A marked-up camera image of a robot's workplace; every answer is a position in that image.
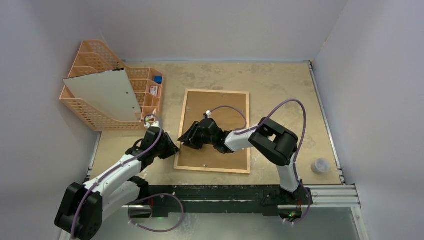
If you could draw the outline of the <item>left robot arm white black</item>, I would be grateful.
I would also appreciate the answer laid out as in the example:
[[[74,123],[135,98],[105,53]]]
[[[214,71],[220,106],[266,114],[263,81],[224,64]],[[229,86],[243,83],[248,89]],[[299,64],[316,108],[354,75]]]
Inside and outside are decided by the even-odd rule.
[[[155,158],[176,155],[179,148],[162,128],[151,126],[121,159],[104,173],[69,185],[56,214],[54,225],[73,239],[90,240],[102,223],[124,205],[142,205],[151,198],[149,183],[138,174]]]

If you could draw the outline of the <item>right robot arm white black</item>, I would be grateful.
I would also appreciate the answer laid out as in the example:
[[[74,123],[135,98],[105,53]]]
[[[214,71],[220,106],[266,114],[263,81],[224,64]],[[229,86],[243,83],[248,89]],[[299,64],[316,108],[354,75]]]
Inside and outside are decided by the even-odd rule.
[[[221,154],[255,148],[276,166],[279,176],[280,196],[288,204],[301,197],[308,198],[309,191],[302,184],[296,159],[300,145],[295,133],[269,118],[245,130],[223,130],[212,118],[194,122],[178,142],[191,149],[200,150],[211,145]]]

